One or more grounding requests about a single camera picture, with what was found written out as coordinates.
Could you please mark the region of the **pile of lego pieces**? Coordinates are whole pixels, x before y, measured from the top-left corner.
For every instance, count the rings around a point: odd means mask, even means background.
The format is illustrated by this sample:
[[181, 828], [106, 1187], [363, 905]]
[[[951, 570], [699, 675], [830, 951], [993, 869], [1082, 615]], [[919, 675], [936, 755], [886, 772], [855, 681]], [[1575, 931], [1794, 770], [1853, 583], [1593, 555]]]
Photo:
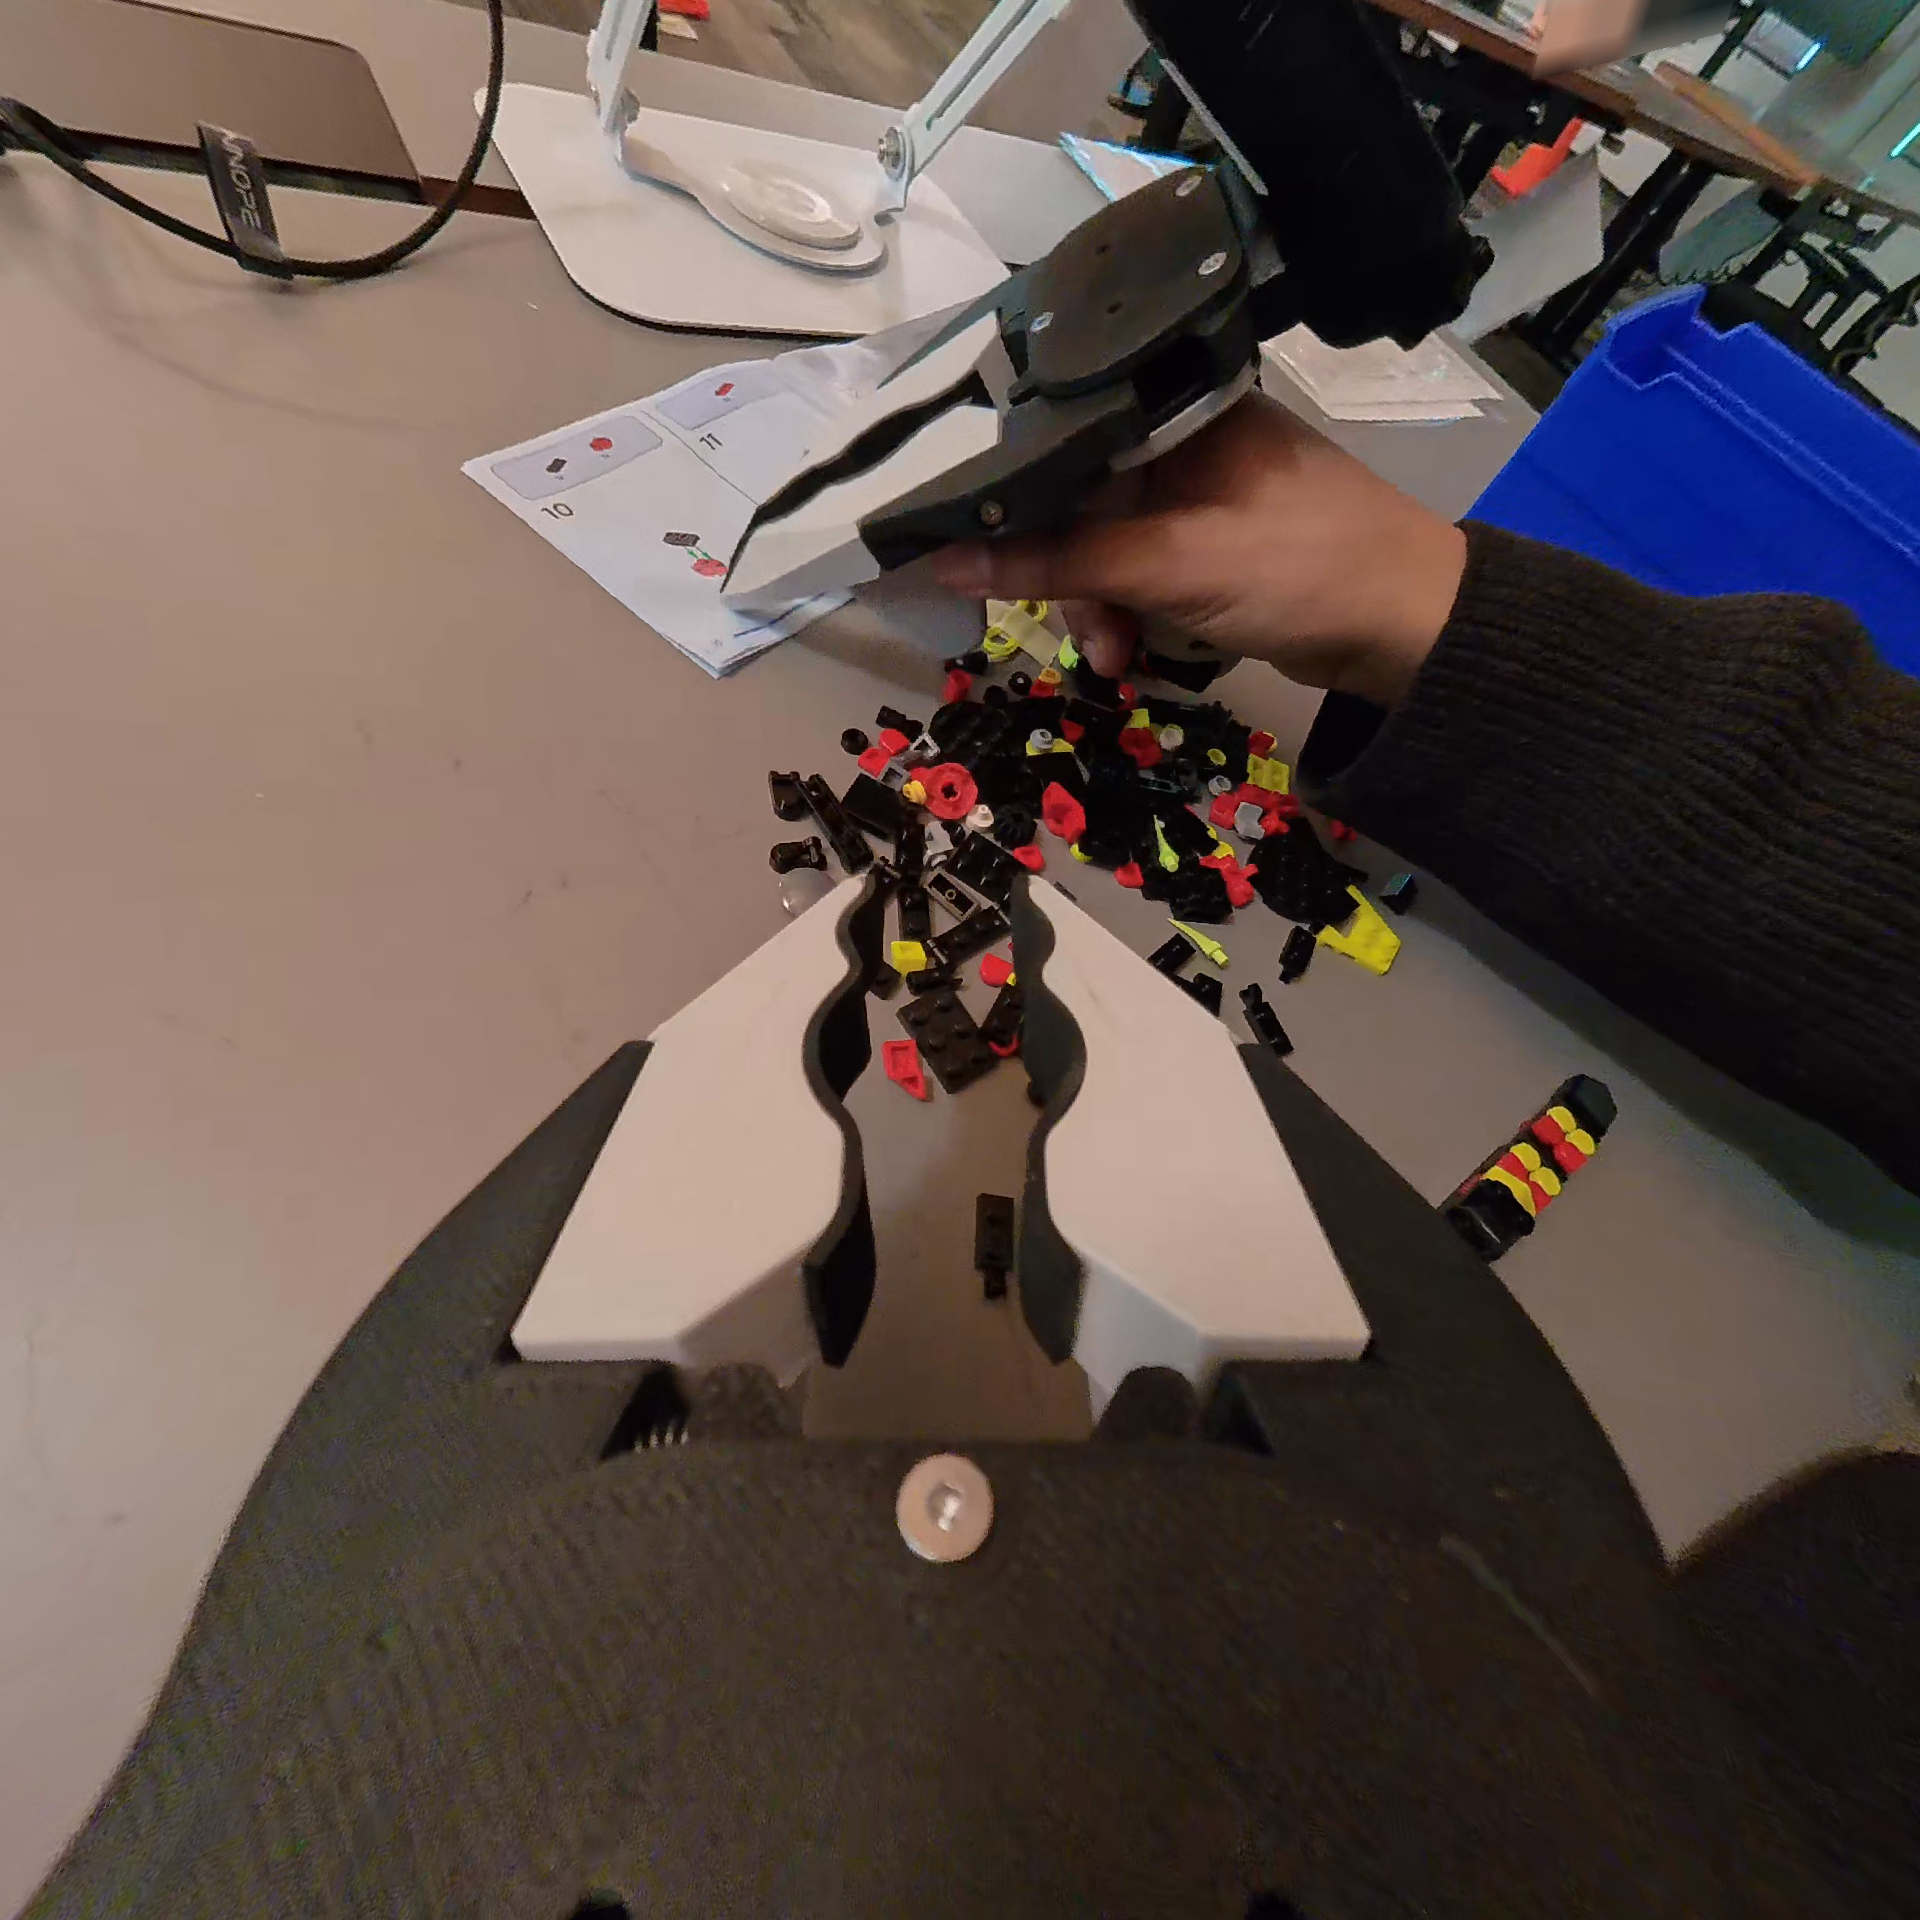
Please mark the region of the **pile of lego pieces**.
[[1382, 898], [1338, 854], [1352, 830], [1314, 820], [1269, 732], [1218, 702], [1167, 698], [1130, 679], [1038, 679], [1026, 660], [977, 647], [944, 666], [921, 723], [893, 707], [841, 737], [853, 775], [769, 772], [769, 802], [798, 837], [773, 843], [773, 873], [800, 908], [800, 882], [830, 870], [877, 878], [879, 946], [867, 994], [895, 1004], [903, 1036], [879, 1044], [903, 1093], [968, 1089], [1022, 1049], [1024, 997], [1013, 961], [1013, 898], [1049, 862], [1107, 875], [1167, 923], [1146, 964], [1218, 1017], [1237, 998], [1248, 1034], [1287, 1055], [1289, 1034], [1254, 975], [1226, 982], [1219, 931], [1248, 908], [1287, 926], [1277, 982], [1336, 953], [1385, 975], [1400, 953], [1387, 918], [1417, 893]]

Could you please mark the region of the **lego instruction booklet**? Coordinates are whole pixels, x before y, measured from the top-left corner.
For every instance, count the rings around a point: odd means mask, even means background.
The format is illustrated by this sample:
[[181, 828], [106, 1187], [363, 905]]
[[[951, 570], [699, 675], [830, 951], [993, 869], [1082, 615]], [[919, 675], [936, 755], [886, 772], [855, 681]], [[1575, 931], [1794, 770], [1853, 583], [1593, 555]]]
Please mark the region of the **lego instruction booklet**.
[[826, 419], [877, 380], [863, 342], [736, 362], [464, 465], [618, 605], [713, 679], [842, 607], [825, 593], [763, 615], [721, 581], [767, 494], [810, 465]]

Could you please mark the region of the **white document stand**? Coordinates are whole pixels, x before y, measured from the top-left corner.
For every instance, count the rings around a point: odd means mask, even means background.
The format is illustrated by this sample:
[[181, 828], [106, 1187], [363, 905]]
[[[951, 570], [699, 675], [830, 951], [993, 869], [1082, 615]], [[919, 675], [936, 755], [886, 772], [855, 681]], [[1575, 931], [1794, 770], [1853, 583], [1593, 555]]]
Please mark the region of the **white document stand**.
[[1103, 207], [1058, 145], [1094, 87], [997, 5], [901, 110], [643, 54], [602, 5], [586, 91], [505, 85], [491, 147], [567, 277], [661, 330], [847, 340], [989, 293]]

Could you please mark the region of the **person's right forearm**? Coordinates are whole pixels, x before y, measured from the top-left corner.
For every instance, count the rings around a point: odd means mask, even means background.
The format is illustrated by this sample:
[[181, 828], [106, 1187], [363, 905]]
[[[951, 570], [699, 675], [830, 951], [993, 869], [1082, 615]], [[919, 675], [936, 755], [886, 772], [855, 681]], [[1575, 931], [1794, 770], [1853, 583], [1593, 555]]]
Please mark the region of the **person's right forearm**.
[[1915, 677], [1839, 603], [1464, 534], [1407, 695], [1329, 695], [1305, 796], [1915, 1193]]

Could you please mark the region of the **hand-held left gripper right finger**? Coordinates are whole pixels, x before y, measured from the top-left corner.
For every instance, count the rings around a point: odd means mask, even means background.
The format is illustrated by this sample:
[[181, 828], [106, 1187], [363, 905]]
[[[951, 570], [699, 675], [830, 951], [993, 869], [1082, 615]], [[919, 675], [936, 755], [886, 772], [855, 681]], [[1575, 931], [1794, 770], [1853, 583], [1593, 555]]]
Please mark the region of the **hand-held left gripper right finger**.
[[1013, 898], [1026, 1148], [1017, 1286], [1091, 1404], [1162, 1369], [1358, 1361], [1370, 1330], [1230, 1029], [1047, 881]]

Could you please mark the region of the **black red yellow lego assembly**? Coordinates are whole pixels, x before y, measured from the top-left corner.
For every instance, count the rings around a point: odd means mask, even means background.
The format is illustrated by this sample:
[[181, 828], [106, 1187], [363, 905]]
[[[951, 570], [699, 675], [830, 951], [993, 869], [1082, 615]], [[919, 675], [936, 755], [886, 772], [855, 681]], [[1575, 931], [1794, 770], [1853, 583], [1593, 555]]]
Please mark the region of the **black red yellow lego assembly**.
[[1600, 1079], [1573, 1075], [1454, 1189], [1441, 1219], [1480, 1262], [1497, 1263], [1535, 1231], [1546, 1206], [1593, 1162], [1615, 1113], [1613, 1093]]

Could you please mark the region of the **person's right hand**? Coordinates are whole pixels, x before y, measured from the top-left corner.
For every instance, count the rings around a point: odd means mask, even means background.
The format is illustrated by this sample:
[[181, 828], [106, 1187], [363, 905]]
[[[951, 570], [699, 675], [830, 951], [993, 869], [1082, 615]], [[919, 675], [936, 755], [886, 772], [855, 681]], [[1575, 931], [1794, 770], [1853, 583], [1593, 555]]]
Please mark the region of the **person's right hand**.
[[1263, 395], [1117, 473], [1054, 532], [953, 545], [949, 590], [1062, 607], [1103, 679], [1171, 634], [1285, 679], [1389, 709], [1448, 623], [1459, 526], [1387, 484]]

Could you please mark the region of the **clear plastic bag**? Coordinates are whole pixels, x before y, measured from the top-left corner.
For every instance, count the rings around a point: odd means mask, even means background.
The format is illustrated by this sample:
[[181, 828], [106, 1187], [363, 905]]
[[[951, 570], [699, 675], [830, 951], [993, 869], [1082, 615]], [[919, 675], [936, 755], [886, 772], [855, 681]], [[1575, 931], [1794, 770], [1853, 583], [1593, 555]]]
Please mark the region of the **clear plastic bag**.
[[1336, 422], [1451, 422], [1480, 415], [1501, 391], [1441, 332], [1411, 347], [1329, 347], [1306, 327], [1262, 346], [1262, 382], [1291, 388]]

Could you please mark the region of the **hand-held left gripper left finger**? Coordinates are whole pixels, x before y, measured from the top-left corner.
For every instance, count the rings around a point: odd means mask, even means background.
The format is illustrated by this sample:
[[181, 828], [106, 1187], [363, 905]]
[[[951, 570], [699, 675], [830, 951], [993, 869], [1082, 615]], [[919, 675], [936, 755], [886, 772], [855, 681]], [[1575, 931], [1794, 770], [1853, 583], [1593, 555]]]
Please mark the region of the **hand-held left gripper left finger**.
[[512, 1329], [523, 1361], [842, 1364], [874, 1238], [847, 1090], [877, 878], [842, 881], [642, 1046]]

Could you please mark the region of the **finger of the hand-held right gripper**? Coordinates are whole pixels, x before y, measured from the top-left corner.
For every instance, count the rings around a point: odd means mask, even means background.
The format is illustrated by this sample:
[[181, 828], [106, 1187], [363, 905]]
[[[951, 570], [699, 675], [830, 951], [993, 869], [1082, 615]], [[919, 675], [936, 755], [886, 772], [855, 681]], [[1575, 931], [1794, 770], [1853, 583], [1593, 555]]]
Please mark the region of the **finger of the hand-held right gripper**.
[[832, 415], [809, 461], [755, 508], [727, 575], [727, 605], [795, 605], [879, 575], [862, 523], [999, 444], [984, 391], [877, 394]]
[[966, 459], [1001, 439], [991, 380], [999, 324], [927, 316], [865, 339], [809, 351], [814, 459], [886, 459], [912, 442], [942, 459]]

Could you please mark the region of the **wooden background table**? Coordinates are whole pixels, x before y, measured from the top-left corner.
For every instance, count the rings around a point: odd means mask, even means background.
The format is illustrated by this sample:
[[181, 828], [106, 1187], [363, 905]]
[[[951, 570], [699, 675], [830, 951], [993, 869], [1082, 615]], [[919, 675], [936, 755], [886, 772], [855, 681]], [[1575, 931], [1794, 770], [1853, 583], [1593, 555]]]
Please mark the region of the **wooden background table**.
[[1638, 132], [1683, 159], [1707, 165], [1785, 196], [1789, 203], [1846, 201], [1894, 225], [1917, 219], [1915, 170], [1903, 159], [1855, 163], [1843, 148], [1787, 118], [1751, 117], [1704, 79], [1637, 63], [1567, 68], [1549, 73], [1535, 43], [1464, 5], [1374, 3], [1374, 11], [1414, 31], [1437, 36], [1467, 61], [1501, 68], [1518, 85], [1544, 99], [1551, 110], [1613, 132]]

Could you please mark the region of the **blue storage bin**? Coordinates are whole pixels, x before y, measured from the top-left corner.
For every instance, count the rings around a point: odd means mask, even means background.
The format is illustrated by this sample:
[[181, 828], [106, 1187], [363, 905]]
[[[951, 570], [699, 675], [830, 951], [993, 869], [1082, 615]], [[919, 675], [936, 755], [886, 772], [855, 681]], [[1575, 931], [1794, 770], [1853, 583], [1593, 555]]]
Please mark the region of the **blue storage bin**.
[[1915, 439], [1703, 302], [1623, 313], [1470, 517], [1669, 593], [1842, 603], [1915, 677]]

